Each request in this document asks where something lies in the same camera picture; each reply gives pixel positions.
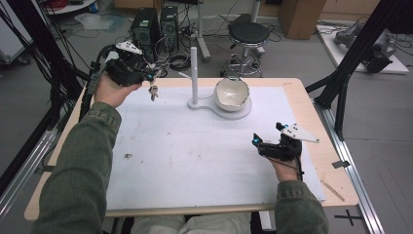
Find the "small object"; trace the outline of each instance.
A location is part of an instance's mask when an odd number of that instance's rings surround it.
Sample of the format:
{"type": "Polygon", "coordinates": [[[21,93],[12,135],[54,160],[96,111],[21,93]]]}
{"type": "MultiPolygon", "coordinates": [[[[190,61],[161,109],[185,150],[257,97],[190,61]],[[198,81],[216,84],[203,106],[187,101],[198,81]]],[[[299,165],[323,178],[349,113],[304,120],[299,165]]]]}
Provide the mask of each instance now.
{"type": "Polygon", "coordinates": [[[158,97],[158,94],[157,94],[157,92],[158,92],[158,86],[152,85],[151,88],[149,88],[148,91],[149,91],[149,93],[151,94],[151,100],[154,101],[155,98],[158,97]]]}
{"type": "Polygon", "coordinates": [[[126,42],[120,42],[116,44],[116,48],[131,52],[137,55],[142,55],[142,50],[138,49],[132,42],[126,41],[126,42]]]}
{"type": "Polygon", "coordinates": [[[306,141],[311,141],[315,143],[319,143],[319,139],[313,136],[311,133],[307,132],[305,129],[297,126],[297,124],[291,126],[285,126],[283,129],[279,129],[283,134],[295,138],[295,139],[302,139],[306,141]]]}
{"type": "Polygon", "coordinates": [[[350,166],[350,163],[348,161],[341,161],[340,160],[340,161],[337,161],[335,163],[332,163],[332,165],[335,169],[338,169],[338,168],[341,168],[341,167],[347,168],[347,167],[350,166]]]}
{"type": "Polygon", "coordinates": [[[224,70],[222,70],[221,72],[219,72],[219,75],[220,75],[221,77],[225,77],[225,76],[227,76],[227,72],[224,71],[224,70]]]}

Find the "wooden table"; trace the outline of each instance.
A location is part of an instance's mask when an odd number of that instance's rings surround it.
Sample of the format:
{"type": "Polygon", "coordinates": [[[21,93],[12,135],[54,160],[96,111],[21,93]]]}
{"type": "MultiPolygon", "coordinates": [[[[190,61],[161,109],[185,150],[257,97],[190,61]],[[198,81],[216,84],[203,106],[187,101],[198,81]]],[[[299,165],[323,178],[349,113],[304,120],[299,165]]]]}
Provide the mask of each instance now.
{"type": "MultiPolygon", "coordinates": [[[[199,79],[200,87],[214,87],[220,79],[202,78],[199,79]]],[[[343,168],[334,169],[331,165],[339,161],[339,157],[323,127],[323,124],[309,99],[303,84],[295,78],[245,78],[250,87],[282,87],[291,106],[295,120],[299,126],[319,138],[320,143],[308,144],[307,148],[312,157],[313,165],[321,180],[321,186],[326,200],[322,203],[324,207],[354,206],[358,203],[357,194],[343,168]]],[[[157,85],[162,87],[191,87],[191,81],[183,78],[166,78],[158,79],[157,85]]],[[[78,122],[80,110],[80,101],[77,102],[72,115],[56,145],[56,149],[48,163],[50,166],[56,164],[56,159],[65,141],[67,134],[72,127],[78,122]]],[[[39,214],[39,197],[43,185],[50,173],[43,173],[37,188],[26,208],[24,217],[28,220],[34,220],[39,214]]],[[[170,215],[170,214],[189,214],[189,213],[217,213],[217,212],[241,212],[241,211],[268,211],[273,209],[268,205],[254,206],[229,206],[221,208],[207,208],[204,210],[185,210],[185,209],[164,209],[156,211],[146,211],[144,213],[131,214],[128,212],[107,212],[107,216],[122,215],[170,215]]]]}

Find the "black cable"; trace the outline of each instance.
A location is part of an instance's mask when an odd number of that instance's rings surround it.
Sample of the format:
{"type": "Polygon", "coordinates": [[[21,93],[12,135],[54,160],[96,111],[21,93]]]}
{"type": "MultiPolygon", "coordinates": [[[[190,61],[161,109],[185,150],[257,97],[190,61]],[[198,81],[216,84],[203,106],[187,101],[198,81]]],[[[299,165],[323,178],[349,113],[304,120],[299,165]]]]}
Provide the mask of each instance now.
{"type": "Polygon", "coordinates": [[[185,71],[191,68],[191,59],[185,55],[170,56],[169,58],[169,67],[172,70],[176,71],[185,71]]]}

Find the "white base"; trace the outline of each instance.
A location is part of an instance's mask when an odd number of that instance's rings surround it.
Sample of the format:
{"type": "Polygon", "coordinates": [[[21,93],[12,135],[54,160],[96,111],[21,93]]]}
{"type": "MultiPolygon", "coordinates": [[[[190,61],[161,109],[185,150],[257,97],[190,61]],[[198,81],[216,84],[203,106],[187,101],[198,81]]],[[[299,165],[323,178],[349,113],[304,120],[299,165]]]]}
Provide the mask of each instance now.
{"type": "Polygon", "coordinates": [[[198,103],[194,104],[193,99],[188,100],[188,106],[192,110],[199,110],[199,109],[208,109],[212,111],[217,116],[226,119],[226,120],[240,120],[246,117],[249,112],[251,112],[252,102],[251,99],[245,101],[244,107],[238,111],[226,111],[216,105],[215,101],[213,100],[213,96],[206,97],[206,98],[198,98],[198,103]]]}
{"type": "MultiPolygon", "coordinates": [[[[334,27],[331,26],[317,26],[318,30],[333,30],[334,27]]],[[[344,55],[348,51],[345,45],[336,45],[334,43],[334,38],[335,38],[336,33],[331,33],[331,34],[321,34],[321,41],[324,43],[325,47],[327,48],[328,53],[330,54],[331,58],[334,61],[334,64],[338,66],[340,62],[343,60],[344,55]]],[[[391,56],[390,60],[393,61],[393,63],[390,63],[388,66],[386,66],[382,71],[379,73],[388,73],[388,74],[407,74],[409,70],[395,57],[391,56]]],[[[360,64],[356,71],[361,71],[361,72],[368,72],[367,69],[365,69],[363,64],[360,64]]]]}

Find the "tape mark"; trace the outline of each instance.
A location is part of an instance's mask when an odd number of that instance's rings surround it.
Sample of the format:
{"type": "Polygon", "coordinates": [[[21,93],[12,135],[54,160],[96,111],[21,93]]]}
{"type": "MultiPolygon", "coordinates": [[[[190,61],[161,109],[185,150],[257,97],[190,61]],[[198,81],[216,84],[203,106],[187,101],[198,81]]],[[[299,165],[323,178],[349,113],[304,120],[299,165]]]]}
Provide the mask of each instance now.
{"type": "Polygon", "coordinates": [[[344,199],[344,197],[341,196],[340,193],[338,193],[333,187],[331,187],[330,184],[328,184],[324,180],[321,180],[321,182],[325,185],[326,188],[328,188],[328,190],[334,193],[342,202],[346,201],[346,199],[344,199]]]}

